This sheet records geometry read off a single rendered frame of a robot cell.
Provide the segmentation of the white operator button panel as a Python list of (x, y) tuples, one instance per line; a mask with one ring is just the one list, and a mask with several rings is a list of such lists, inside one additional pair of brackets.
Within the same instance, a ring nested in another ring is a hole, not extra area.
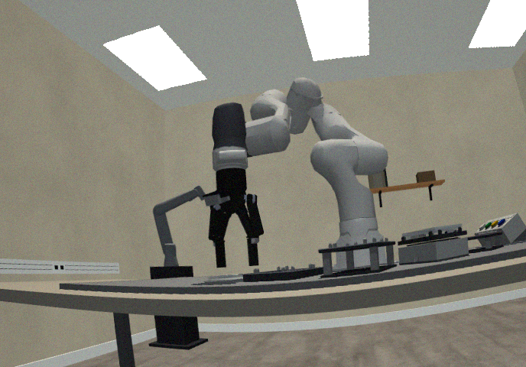
[[(501, 241), (504, 245), (526, 242), (526, 225), (518, 213), (487, 221), (479, 227), (475, 235), (492, 231), (502, 231)], [(512, 243), (513, 241), (516, 243)]]

